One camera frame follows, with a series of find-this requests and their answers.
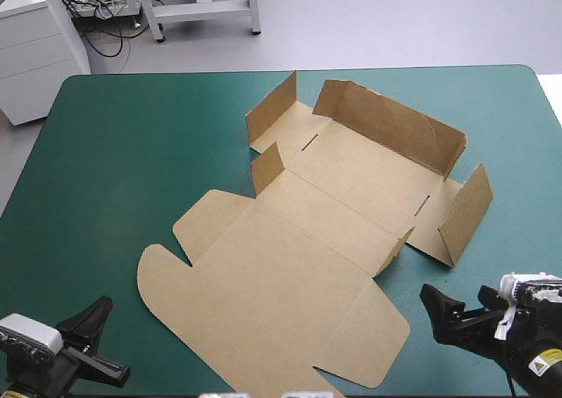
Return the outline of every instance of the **yellow warning sticker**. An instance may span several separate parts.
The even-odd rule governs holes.
[[[2,394],[2,398],[27,398],[27,396],[20,394],[19,392],[8,390]]]
[[[529,369],[540,378],[548,369],[560,361],[562,361],[562,350],[550,348],[533,358],[529,363]]]
[[[551,348],[547,351],[543,351],[539,354],[543,360],[549,365],[555,365],[559,361],[562,361],[562,350],[558,348]]]

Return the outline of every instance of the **white cabinet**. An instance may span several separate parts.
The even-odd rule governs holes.
[[[12,124],[46,117],[62,82],[89,73],[86,49],[61,0],[0,4],[0,111]]]

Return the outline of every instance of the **cardboard side panel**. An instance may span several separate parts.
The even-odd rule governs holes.
[[[297,100],[297,72],[293,71],[246,116],[250,143],[260,137]]]
[[[441,175],[466,142],[457,129],[355,83],[347,85],[332,118]]]
[[[336,115],[337,106],[342,100],[343,93],[347,89],[350,82],[343,80],[326,80],[322,86],[313,113],[316,115],[325,115],[333,118]]]
[[[453,266],[453,261],[439,234],[439,227],[449,215],[452,203],[462,186],[450,178],[445,182],[439,181],[435,190],[420,204],[417,215],[407,224],[409,227],[415,226],[407,243],[448,266]]]
[[[259,195],[270,183],[283,172],[284,166],[277,144],[273,143],[261,156],[252,162],[252,180],[256,195]]]
[[[251,198],[210,190],[174,224],[172,231],[192,264],[252,202]]]
[[[257,200],[341,253],[371,277],[381,271],[390,255],[400,251],[394,250],[396,235],[290,170],[283,171]]]
[[[493,197],[486,170],[480,164],[458,193],[447,220],[439,228],[453,264],[463,254]]]
[[[328,117],[312,114],[312,108],[299,101],[292,104],[261,136],[250,143],[250,147],[263,153],[276,143],[281,157],[290,159],[306,147],[330,121]]]
[[[368,280],[315,366],[360,385],[377,387],[409,332],[406,319]]]

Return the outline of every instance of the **warning label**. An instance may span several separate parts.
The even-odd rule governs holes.
[[[529,363],[529,369],[539,378],[543,376],[551,366],[562,361],[562,350],[551,348],[541,352]]]

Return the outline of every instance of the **white table frame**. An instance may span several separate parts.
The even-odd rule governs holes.
[[[155,0],[140,0],[140,3],[147,16],[150,31],[158,42],[165,41],[162,24],[171,22],[250,16],[252,33],[259,35],[262,32],[257,0],[196,0],[196,3],[172,5],[159,5]]]

